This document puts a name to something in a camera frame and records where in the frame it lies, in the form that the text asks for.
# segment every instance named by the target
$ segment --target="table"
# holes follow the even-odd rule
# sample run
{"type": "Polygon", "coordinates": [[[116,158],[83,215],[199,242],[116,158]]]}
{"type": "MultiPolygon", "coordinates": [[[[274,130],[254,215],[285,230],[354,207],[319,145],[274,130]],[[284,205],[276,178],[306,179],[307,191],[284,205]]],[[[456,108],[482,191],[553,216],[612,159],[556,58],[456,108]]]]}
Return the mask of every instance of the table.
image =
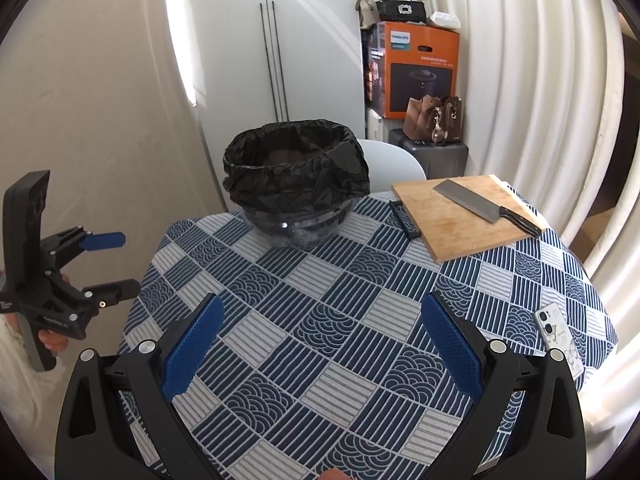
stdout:
{"type": "MultiPolygon", "coordinates": [[[[360,480],[418,479],[470,407],[419,322],[432,288],[487,338],[530,354],[544,353],[532,312],[558,303],[586,366],[578,389],[617,343],[551,229],[439,265],[405,238],[393,198],[360,200],[338,234],[309,251],[270,248],[237,214],[169,227],[120,351],[157,339],[207,292],[220,295],[220,336],[174,406],[225,478],[311,480],[337,466],[360,480]]],[[[485,460],[504,449],[521,400],[513,394],[485,460]]],[[[124,401],[145,461],[163,470],[135,403],[124,401]]]]}

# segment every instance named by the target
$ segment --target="chair backrest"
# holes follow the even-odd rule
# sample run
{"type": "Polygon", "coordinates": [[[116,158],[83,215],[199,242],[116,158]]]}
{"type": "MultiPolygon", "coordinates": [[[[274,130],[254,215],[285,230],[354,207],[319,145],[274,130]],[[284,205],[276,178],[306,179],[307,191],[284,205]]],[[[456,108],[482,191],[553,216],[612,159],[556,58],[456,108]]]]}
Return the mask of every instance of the chair backrest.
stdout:
{"type": "Polygon", "coordinates": [[[372,193],[391,191],[391,185],[397,182],[427,180],[420,163],[402,148],[378,140],[358,142],[369,167],[372,193]]]}

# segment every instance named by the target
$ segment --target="hand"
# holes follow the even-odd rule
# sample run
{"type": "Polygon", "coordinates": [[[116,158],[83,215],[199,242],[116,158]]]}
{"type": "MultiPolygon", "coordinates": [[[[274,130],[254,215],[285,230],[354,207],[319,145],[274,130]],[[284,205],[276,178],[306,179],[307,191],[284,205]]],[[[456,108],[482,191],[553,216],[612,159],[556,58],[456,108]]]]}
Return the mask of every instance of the hand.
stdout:
{"type": "Polygon", "coordinates": [[[322,473],[318,480],[351,480],[351,478],[334,467],[322,473]]]}
{"type": "MultiPolygon", "coordinates": [[[[68,276],[62,274],[62,279],[70,283],[68,276]]],[[[18,324],[18,318],[15,314],[5,314],[4,318],[8,325],[14,329],[18,334],[20,332],[20,325],[18,324]]],[[[69,345],[69,339],[66,336],[52,332],[51,330],[39,330],[38,339],[42,342],[44,347],[50,352],[62,352],[69,345]]]]}

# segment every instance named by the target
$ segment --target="cleaver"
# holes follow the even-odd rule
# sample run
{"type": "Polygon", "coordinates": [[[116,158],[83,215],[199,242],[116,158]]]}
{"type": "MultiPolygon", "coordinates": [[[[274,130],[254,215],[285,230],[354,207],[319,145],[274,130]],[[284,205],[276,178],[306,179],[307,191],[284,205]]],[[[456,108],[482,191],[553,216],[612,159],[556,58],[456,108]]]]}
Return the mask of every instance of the cleaver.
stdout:
{"type": "Polygon", "coordinates": [[[478,195],[478,193],[460,186],[457,182],[453,182],[453,180],[444,180],[435,186],[433,190],[492,224],[495,224],[498,218],[506,218],[517,228],[534,238],[542,235],[542,229],[531,220],[513,212],[511,209],[494,204],[485,197],[478,195]]]}

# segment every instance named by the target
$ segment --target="white wardrobe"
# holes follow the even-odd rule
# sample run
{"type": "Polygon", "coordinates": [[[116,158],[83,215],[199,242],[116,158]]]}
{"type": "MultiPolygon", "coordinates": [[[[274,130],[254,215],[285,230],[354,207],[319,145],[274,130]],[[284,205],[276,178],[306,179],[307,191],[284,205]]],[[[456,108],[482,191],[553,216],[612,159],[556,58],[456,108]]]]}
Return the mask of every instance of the white wardrobe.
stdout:
{"type": "Polygon", "coordinates": [[[245,130],[328,119],[364,138],[355,1],[186,0],[197,108],[221,186],[224,150],[245,130]]]}

